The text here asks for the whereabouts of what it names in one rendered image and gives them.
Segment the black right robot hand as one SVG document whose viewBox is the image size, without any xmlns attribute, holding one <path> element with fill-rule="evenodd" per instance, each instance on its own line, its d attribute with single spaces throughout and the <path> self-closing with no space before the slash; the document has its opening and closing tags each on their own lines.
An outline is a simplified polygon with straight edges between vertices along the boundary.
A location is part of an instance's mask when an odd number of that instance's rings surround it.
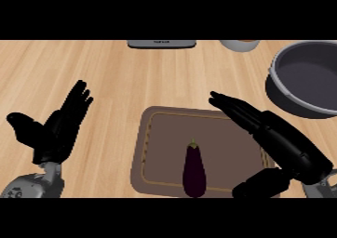
<svg viewBox="0 0 337 238">
<path fill-rule="evenodd" d="M 280 167 L 265 168 L 234 189 L 234 198 L 271 198 L 283 193 L 290 181 L 306 185 L 321 182 L 333 163 L 308 136 L 272 111 L 258 110 L 246 101 L 215 91 L 209 103 L 246 129 Z"/>
</svg>

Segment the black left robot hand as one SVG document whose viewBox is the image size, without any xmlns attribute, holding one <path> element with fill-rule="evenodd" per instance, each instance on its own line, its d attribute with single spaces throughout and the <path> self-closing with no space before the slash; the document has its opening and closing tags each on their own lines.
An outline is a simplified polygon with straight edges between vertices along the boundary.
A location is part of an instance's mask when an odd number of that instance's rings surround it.
<svg viewBox="0 0 337 238">
<path fill-rule="evenodd" d="M 61 109 L 52 113 L 45 124 L 21 112 L 12 112 L 8 115 L 17 140 L 35 148 L 33 163 L 36 165 L 46 162 L 63 164 L 70 158 L 80 125 L 94 102 L 89 93 L 88 83 L 79 80 Z"/>
</svg>

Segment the pale grey cup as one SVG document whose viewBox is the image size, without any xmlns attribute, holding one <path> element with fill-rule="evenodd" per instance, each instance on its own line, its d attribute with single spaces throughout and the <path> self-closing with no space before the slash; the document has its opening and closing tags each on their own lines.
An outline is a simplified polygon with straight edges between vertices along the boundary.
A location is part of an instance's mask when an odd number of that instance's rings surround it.
<svg viewBox="0 0 337 238">
<path fill-rule="evenodd" d="M 259 43 L 259 40 L 222 40 L 222 45 L 235 52 L 250 52 Z"/>
</svg>

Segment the dark grey pot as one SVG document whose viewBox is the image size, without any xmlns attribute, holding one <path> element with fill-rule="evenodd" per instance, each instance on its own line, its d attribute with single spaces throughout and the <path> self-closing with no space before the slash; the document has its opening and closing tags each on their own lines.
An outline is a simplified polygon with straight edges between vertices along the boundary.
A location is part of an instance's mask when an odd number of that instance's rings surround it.
<svg viewBox="0 0 337 238">
<path fill-rule="evenodd" d="M 337 116 L 337 41 L 308 40 L 275 54 L 268 97 L 289 113 L 311 119 Z"/>
</svg>

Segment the dark purple eggplant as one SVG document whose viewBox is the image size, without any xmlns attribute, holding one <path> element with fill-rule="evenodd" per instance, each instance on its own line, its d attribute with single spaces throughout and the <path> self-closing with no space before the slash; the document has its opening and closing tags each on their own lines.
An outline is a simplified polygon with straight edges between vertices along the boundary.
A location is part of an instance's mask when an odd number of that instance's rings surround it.
<svg viewBox="0 0 337 238">
<path fill-rule="evenodd" d="M 201 197 L 207 191 L 207 173 L 201 150 L 196 140 L 193 140 L 188 145 L 184 170 L 184 188 L 187 195 L 193 198 Z"/>
</svg>

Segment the brown tray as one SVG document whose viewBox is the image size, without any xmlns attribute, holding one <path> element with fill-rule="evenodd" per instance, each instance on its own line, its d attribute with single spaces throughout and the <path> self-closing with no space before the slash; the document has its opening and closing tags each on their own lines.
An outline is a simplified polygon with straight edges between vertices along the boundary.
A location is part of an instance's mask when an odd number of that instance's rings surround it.
<svg viewBox="0 0 337 238">
<path fill-rule="evenodd" d="M 207 171 L 207 198 L 233 196 L 241 182 L 275 163 L 250 133 L 221 111 L 153 106 L 142 114 L 131 183 L 141 193 L 184 197 L 188 145 Z"/>
</svg>

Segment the grey flat appliance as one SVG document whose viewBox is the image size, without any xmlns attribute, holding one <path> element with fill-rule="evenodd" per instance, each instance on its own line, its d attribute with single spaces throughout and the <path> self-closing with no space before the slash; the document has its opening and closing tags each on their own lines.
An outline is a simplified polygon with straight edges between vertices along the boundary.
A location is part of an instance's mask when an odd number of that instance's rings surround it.
<svg viewBox="0 0 337 238">
<path fill-rule="evenodd" d="M 129 47 L 139 49 L 181 49 L 196 46 L 196 40 L 129 40 Z"/>
</svg>

